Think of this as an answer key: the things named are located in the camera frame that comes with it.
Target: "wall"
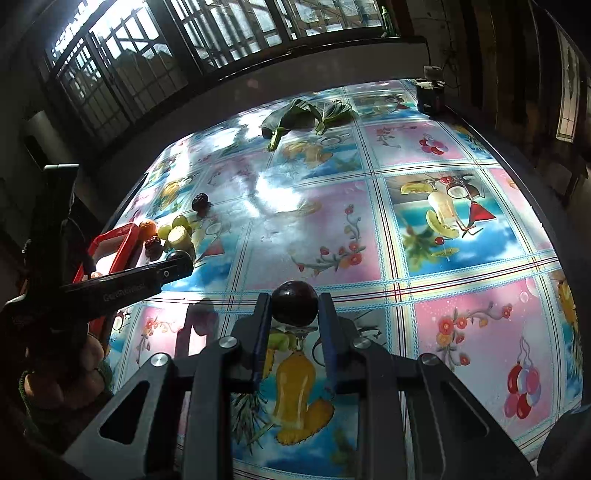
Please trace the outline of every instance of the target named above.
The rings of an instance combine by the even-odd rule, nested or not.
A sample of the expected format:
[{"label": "wall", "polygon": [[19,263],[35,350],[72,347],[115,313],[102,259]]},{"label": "wall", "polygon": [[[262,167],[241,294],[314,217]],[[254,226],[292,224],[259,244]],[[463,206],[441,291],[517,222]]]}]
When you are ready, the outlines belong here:
[{"label": "wall", "polygon": [[29,219],[41,187],[41,171],[20,140],[21,128],[45,100],[24,51],[18,51],[0,77],[0,216],[18,245],[29,231]]},{"label": "wall", "polygon": [[459,96],[469,82],[462,79],[466,69],[460,68],[460,62],[466,59],[465,35],[457,18],[458,0],[408,0],[407,4],[415,35],[425,37],[429,44],[431,65],[443,69],[446,94]]}]

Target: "printed flower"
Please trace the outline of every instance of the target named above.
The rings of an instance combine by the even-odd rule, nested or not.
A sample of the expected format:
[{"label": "printed flower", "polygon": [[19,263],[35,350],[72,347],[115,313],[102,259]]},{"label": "printed flower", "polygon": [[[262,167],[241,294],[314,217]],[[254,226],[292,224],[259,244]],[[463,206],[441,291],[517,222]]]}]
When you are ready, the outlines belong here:
[{"label": "printed flower", "polygon": [[441,332],[437,334],[436,339],[440,346],[448,346],[452,342],[451,335],[443,335]]},{"label": "printed flower", "polygon": [[350,257],[351,265],[359,265],[361,263],[361,254],[353,254]]},{"label": "printed flower", "polygon": [[458,317],[456,325],[460,330],[463,330],[468,325],[468,319],[466,317]]},{"label": "printed flower", "polygon": [[449,335],[453,331],[453,320],[451,317],[443,317],[439,320],[439,331],[443,335]]}]

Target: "leafy vegetable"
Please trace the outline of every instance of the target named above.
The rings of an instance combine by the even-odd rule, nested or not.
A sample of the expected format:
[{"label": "leafy vegetable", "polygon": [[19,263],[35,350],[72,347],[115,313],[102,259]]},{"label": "leafy vegetable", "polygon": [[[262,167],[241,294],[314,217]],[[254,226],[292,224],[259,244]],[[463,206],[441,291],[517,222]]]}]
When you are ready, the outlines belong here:
[{"label": "leafy vegetable", "polygon": [[299,98],[293,100],[289,105],[271,112],[261,125],[263,138],[271,140],[267,149],[270,152],[275,151],[281,137],[299,125],[305,125],[311,117],[316,118],[319,122],[322,121],[322,116],[317,108]]},{"label": "leafy vegetable", "polygon": [[351,117],[351,106],[343,103],[341,100],[334,100],[324,106],[322,119],[316,126],[316,133],[322,135],[328,127],[336,122],[349,119]]}]

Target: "person's hand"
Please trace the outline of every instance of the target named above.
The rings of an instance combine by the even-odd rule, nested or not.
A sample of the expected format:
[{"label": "person's hand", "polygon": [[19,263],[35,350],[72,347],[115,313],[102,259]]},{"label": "person's hand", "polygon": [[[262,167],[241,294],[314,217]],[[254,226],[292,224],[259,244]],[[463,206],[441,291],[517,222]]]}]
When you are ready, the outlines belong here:
[{"label": "person's hand", "polygon": [[35,359],[35,367],[24,378],[21,392],[39,432],[52,443],[59,442],[50,447],[67,447],[110,398],[110,393],[101,395],[105,380],[97,370],[104,356],[99,341],[88,335],[80,351],[79,374],[67,383],[63,378],[68,366],[63,360]]},{"label": "person's hand", "polygon": [[39,367],[25,377],[27,400],[42,410],[62,406],[72,410],[86,407],[105,389],[103,377],[96,370],[104,356],[99,341],[89,335],[80,351],[80,375],[65,389],[58,383],[66,367],[62,362],[37,362]]}]

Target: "patterned tablecloth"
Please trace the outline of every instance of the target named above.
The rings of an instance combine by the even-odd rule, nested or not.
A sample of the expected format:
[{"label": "patterned tablecloth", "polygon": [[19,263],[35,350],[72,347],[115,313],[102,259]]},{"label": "patterned tablecloth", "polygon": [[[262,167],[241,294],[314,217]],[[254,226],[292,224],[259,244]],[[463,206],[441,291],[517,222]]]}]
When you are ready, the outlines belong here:
[{"label": "patterned tablecloth", "polygon": [[[390,352],[437,354],[534,457],[580,402],[570,289],[510,176],[461,119],[429,119],[415,95],[401,80],[301,95],[318,105],[341,99],[357,115],[322,136],[292,131],[275,152],[260,125],[290,99],[166,148],[118,225],[185,214],[196,267],[116,318],[113,389],[155,352],[198,353],[251,313],[259,292],[298,279],[329,291],[339,314]],[[190,206],[199,192],[213,203],[202,220]],[[142,252],[138,265],[147,262]],[[175,352],[190,303],[202,314]],[[234,398],[235,477],[353,476],[356,398],[326,385],[317,330],[296,345],[273,327],[259,391]],[[308,384],[278,394],[279,375]],[[183,429],[181,421],[179,450]]]}]

